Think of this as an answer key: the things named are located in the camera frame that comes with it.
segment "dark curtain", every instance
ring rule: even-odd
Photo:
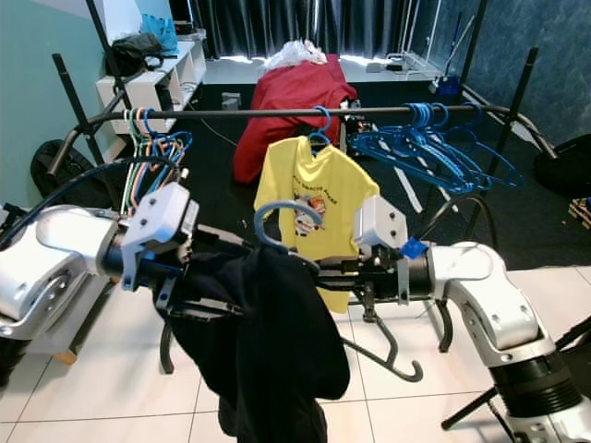
[[[199,0],[213,57],[268,56],[285,42],[314,40],[314,0]]]
[[[404,0],[339,0],[340,54],[383,57],[398,47]]]
[[[309,39],[325,53],[384,56],[398,44],[404,0],[198,0],[213,57],[269,56]]]

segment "cartoon graphic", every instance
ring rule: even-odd
[[[295,194],[294,200],[298,203],[303,203],[314,209],[320,217],[324,218],[326,212],[326,203],[321,196],[299,196]],[[312,218],[304,212],[297,210],[295,212],[295,235],[300,237],[306,237],[308,234],[320,229]]]

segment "white tile floor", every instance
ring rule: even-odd
[[[532,300],[554,337],[591,311],[591,268],[538,269],[510,273]],[[0,401],[0,443],[223,443],[217,398],[198,369],[176,346],[175,374],[158,364],[162,322],[149,295],[116,292],[82,348],[78,362],[64,366],[27,356]],[[508,441],[492,415],[476,411],[453,431],[440,421],[489,385],[486,370],[457,310],[449,354],[436,351],[437,336],[421,304],[380,306],[400,342],[398,366],[418,360],[424,379],[405,383],[366,357],[347,350],[351,384],[339,401],[324,401],[331,442],[502,442]],[[336,316],[341,333],[376,352],[385,342],[360,309]]]

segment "gray hanger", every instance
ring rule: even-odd
[[[296,251],[290,250],[286,244],[284,244],[282,242],[278,242],[277,240],[270,238],[267,235],[267,233],[265,233],[265,228],[263,226],[263,221],[264,221],[265,215],[268,212],[271,212],[272,210],[277,210],[277,209],[281,209],[281,208],[286,208],[286,209],[291,209],[291,210],[299,210],[299,211],[307,214],[312,219],[312,221],[315,222],[316,224],[322,224],[322,217],[310,206],[305,205],[303,203],[299,203],[297,201],[293,201],[293,200],[275,200],[275,201],[272,201],[271,203],[267,203],[266,205],[261,206],[259,208],[259,210],[257,210],[257,212],[255,212],[255,219],[254,219],[255,234],[259,238],[260,242],[263,243],[264,245],[268,245],[268,246],[274,247],[275,249],[279,249],[279,250],[289,254],[290,256],[296,256],[296,257],[302,259],[303,261],[305,261],[306,264],[308,264],[315,271],[320,271],[320,267],[318,266],[318,264],[315,261],[310,260],[309,258],[306,258],[304,256],[297,254]]]

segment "black bag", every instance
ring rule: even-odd
[[[534,160],[536,180],[567,198],[591,196],[591,134],[562,143],[554,152],[556,160],[544,153]]]
[[[115,40],[111,48],[119,73],[123,77],[133,76],[144,69],[152,70],[163,65],[163,48],[151,32]],[[149,58],[157,58],[159,63],[148,64]],[[109,76],[113,74],[108,63],[106,72]]]
[[[30,175],[44,198],[72,178],[93,168],[86,157],[72,148],[56,177],[48,175],[49,166],[62,143],[63,140],[51,140],[43,143],[35,152],[30,163]],[[91,177],[74,187],[55,204],[69,204],[87,208],[110,208],[112,206],[106,185],[99,177]]]

